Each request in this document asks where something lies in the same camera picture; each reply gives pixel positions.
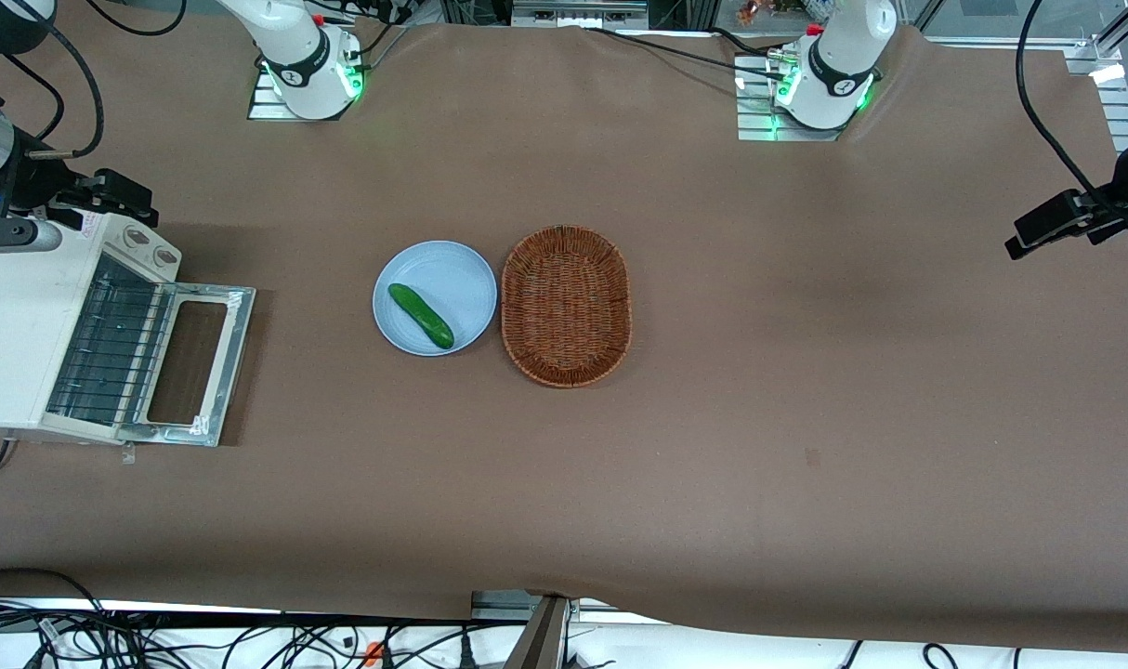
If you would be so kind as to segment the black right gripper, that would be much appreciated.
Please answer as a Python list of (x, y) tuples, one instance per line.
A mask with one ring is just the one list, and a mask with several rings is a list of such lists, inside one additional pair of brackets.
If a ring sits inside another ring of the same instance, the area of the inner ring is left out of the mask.
[(160, 212), (152, 206), (152, 191), (113, 169), (77, 173), (63, 160), (34, 160), (33, 150), (50, 150), (36, 139), (17, 139), (11, 212), (29, 213), (38, 206), (76, 208), (83, 211), (127, 215), (157, 229)]

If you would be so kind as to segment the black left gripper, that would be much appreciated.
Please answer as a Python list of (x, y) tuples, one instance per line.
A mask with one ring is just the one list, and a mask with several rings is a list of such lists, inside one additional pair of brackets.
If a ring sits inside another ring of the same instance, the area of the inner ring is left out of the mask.
[(1061, 190), (1040, 206), (1020, 215), (1015, 236), (1004, 243), (1010, 258), (1017, 261), (1047, 244), (1069, 237), (1093, 245), (1128, 231), (1128, 182), (1111, 182), (1094, 195), (1079, 190)]

